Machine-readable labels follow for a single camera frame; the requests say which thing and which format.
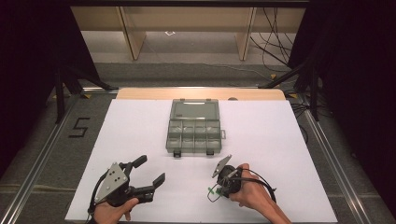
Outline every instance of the person's right hand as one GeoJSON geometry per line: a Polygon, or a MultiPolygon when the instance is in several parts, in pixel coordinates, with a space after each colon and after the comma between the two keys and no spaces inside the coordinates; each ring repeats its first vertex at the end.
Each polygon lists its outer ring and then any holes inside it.
{"type": "MultiPolygon", "coordinates": [[[[258,176],[250,173],[247,163],[239,167],[242,168],[243,178],[259,179],[258,176]]],[[[233,202],[239,202],[241,207],[245,206],[258,211],[272,223],[291,223],[261,184],[243,180],[241,189],[236,193],[230,194],[230,199],[233,202]]]]}

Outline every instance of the person's left hand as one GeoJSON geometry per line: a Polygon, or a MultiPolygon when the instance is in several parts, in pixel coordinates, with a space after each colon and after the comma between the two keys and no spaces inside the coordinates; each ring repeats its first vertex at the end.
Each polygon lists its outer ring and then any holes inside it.
{"type": "Polygon", "coordinates": [[[138,203],[139,200],[136,198],[132,198],[119,207],[113,207],[108,203],[99,203],[95,207],[93,217],[99,224],[117,224],[122,215],[125,215],[125,219],[130,221],[130,212],[138,203]]]}

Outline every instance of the black tape mark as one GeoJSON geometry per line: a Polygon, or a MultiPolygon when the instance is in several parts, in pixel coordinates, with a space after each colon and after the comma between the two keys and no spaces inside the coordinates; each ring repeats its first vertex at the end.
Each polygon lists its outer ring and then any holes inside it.
{"type": "Polygon", "coordinates": [[[73,130],[82,130],[82,134],[80,134],[80,135],[74,135],[74,134],[72,134],[72,135],[69,135],[69,138],[84,137],[85,132],[87,132],[87,130],[88,130],[88,127],[78,127],[78,123],[79,123],[79,121],[82,120],[82,119],[90,119],[90,118],[78,118],[78,119],[76,120],[75,126],[73,127],[73,130]]]}

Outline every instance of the human hand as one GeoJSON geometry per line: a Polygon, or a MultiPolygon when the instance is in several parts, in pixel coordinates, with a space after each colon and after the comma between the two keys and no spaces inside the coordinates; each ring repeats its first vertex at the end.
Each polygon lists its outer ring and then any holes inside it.
{"type": "Polygon", "coordinates": [[[132,198],[119,207],[113,207],[108,203],[99,203],[95,207],[94,219],[99,224],[117,224],[122,215],[125,219],[131,220],[131,210],[139,203],[139,200],[132,198]]]}
{"type": "MultiPolygon", "coordinates": [[[[239,166],[242,168],[242,178],[259,179],[249,171],[249,165],[244,163],[239,166]]],[[[239,206],[254,209],[268,218],[272,223],[290,223],[289,219],[277,204],[271,199],[264,186],[256,182],[242,180],[241,189],[230,194],[230,200],[239,202],[239,206]]]]}

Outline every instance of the white table surface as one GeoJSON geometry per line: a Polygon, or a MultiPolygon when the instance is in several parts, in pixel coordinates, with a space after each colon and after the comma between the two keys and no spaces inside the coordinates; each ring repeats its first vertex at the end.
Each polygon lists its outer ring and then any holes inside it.
{"type": "Polygon", "coordinates": [[[288,101],[219,101],[227,136],[220,154],[182,154],[181,159],[165,149],[171,106],[171,100],[113,100],[66,220],[86,220],[93,188],[112,162],[147,155],[148,161],[132,170],[130,185],[151,185],[162,173],[166,180],[152,203],[133,209],[134,222],[268,222],[227,198],[214,203],[206,198],[216,183],[211,176],[217,163],[232,154],[228,164],[248,162],[276,188],[277,203],[293,223],[337,222],[288,101]]]}

